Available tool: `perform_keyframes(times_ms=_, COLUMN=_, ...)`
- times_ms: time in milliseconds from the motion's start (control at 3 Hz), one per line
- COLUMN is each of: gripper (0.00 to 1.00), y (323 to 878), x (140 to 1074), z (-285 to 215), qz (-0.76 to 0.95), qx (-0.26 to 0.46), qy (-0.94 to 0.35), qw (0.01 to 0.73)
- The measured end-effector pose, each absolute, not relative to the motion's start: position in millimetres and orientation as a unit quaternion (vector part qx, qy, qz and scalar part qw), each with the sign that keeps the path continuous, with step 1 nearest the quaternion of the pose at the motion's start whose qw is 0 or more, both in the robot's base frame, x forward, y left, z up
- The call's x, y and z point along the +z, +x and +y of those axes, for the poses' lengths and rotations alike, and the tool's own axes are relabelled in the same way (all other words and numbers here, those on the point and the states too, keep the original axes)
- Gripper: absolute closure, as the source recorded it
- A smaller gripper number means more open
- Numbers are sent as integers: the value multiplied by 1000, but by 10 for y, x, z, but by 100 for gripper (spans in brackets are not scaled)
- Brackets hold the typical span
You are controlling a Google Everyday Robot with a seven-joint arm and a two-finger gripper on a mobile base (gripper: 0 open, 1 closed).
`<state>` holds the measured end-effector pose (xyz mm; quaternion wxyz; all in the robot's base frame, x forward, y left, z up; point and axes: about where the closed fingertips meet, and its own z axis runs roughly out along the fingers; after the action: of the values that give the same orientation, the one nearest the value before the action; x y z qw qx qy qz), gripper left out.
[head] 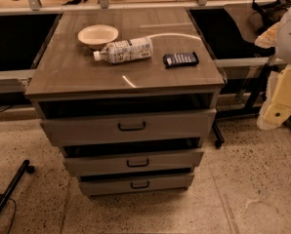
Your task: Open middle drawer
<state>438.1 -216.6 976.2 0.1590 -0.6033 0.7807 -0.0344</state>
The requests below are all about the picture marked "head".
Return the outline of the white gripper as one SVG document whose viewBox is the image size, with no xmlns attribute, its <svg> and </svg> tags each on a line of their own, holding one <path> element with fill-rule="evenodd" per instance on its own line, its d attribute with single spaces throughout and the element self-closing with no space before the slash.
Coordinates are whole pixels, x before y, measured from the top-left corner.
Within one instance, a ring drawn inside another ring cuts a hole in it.
<svg viewBox="0 0 291 234">
<path fill-rule="evenodd" d="M 261 130 L 273 130 L 291 116 L 291 64 L 280 72 L 270 73 L 266 96 L 257 126 Z"/>
</svg>

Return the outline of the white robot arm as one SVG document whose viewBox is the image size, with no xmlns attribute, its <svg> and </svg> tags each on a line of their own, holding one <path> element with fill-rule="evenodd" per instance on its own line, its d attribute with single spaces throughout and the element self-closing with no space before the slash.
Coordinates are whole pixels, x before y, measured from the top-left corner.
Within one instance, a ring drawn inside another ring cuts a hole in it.
<svg viewBox="0 0 291 234">
<path fill-rule="evenodd" d="M 291 7 L 279 22 L 256 39 L 255 45 L 265 49 L 275 47 L 276 57 L 287 63 L 279 73 L 270 74 L 267 99 L 257 120 L 261 130 L 272 130 L 291 116 Z"/>
</svg>

